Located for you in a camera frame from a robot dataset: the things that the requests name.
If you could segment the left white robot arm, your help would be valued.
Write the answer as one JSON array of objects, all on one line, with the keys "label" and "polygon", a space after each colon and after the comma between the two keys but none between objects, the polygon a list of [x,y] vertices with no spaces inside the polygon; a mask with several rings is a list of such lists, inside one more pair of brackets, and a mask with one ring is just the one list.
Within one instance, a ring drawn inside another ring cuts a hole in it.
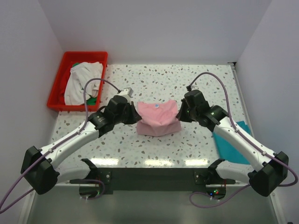
[{"label": "left white robot arm", "polygon": [[30,147],[24,155],[21,174],[36,191],[42,195],[57,183],[82,179],[86,183],[96,180],[97,172],[92,167],[59,169],[59,165],[84,145],[112,131],[120,123],[135,124],[141,120],[131,96],[126,90],[111,98],[104,111],[89,115],[78,128],[40,149]]}]

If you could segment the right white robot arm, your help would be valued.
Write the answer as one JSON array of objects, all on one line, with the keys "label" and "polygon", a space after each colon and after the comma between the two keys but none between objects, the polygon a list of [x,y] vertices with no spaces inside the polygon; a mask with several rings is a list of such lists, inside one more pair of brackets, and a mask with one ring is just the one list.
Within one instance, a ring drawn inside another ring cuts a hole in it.
[{"label": "right white robot arm", "polygon": [[208,178],[213,183],[230,179],[249,184],[262,196],[271,192],[286,179],[288,156],[262,146],[245,132],[222,107],[210,106],[199,90],[187,92],[177,114],[179,121],[198,122],[231,144],[249,162],[249,165],[218,159],[208,167]]}]

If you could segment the pink t shirt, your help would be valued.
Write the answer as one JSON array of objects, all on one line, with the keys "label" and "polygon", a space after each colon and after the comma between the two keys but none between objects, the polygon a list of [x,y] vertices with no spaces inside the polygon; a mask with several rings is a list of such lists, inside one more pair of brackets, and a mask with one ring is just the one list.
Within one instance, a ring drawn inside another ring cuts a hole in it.
[{"label": "pink t shirt", "polygon": [[138,102],[137,109],[142,118],[136,125],[138,135],[160,137],[182,130],[177,119],[178,106],[175,100],[161,104]]}]

